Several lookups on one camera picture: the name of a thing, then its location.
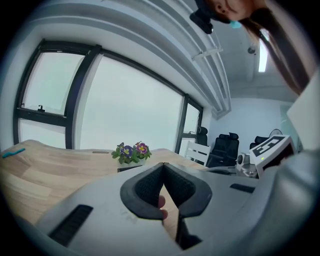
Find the potted plant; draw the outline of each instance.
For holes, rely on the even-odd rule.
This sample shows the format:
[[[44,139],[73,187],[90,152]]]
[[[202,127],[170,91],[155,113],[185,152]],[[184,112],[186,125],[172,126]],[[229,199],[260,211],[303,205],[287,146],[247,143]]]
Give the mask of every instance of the potted plant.
[[[152,155],[149,147],[138,142],[134,146],[126,145],[122,142],[116,146],[116,150],[111,153],[112,158],[118,159],[120,167],[143,166],[148,158]]]

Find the long hair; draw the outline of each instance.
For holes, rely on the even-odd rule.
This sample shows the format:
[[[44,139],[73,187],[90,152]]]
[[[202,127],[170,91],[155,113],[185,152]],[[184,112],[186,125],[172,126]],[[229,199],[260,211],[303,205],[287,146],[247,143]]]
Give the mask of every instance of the long hair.
[[[295,93],[300,95],[310,79],[286,32],[271,11],[267,8],[258,9],[249,18],[239,22],[249,34],[262,40],[284,80]],[[269,40],[261,29],[268,31]]]

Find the human hand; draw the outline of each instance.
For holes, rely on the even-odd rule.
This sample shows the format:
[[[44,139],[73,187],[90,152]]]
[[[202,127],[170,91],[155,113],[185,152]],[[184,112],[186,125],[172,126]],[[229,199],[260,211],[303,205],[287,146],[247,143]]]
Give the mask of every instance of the human hand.
[[[158,208],[162,208],[165,206],[165,203],[166,203],[166,199],[163,195],[160,195],[159,196],[159,201],[158,201]],[[167,210],[165,209],[160,209],[160,211],[162,212],[162,215],[163,215],[163,220],[165,220],[167,217],[168,217],[168,212]]]

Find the white chair backrest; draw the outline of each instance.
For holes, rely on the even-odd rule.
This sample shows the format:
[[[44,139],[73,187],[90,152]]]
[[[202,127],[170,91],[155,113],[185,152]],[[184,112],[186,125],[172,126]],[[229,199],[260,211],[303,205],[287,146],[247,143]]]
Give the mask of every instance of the white chair backrest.
[[[194,160],[199,160],[204,163],[203,164],[204,166],[206,166],[209,158],[210,150],[211,150],[210,146],[204,146],[204,145],[200,145],[200,144],[188,141],[186,145],[186,151],[185,151],[184,157],[185,158],[191,157]]]

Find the wooden table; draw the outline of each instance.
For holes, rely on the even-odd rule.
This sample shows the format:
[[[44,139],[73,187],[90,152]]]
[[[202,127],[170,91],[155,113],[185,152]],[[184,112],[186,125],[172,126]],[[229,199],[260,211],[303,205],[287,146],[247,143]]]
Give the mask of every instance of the wooden table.
[[[112,150],[72,150],[47,146],[26,140],[1,153],[25,151],[6,158],[0,157],[1,187],[12,211],[32,224],[52,206],[88,182],[117,173],[118,164]],[[170,162],[194,169],[203,165],[188,160],[168,149],[152,150],[147,164]],[[168,217],[163,225],[174,239],[178,209],[165,187],[160,192],[166,199],[163,209]]]

